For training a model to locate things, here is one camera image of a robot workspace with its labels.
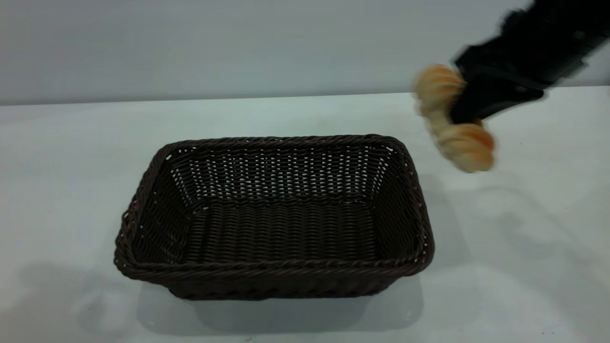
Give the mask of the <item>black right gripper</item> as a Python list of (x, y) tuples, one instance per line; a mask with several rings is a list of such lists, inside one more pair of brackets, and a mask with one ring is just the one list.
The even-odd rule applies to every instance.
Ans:
[(470, 45), (455, 59), (465, 82), (449, 111), (455, 124), (474, 123), (538, 101), (545, 88), (584, 66), (582, 10), (514, 10), (499, 35)]

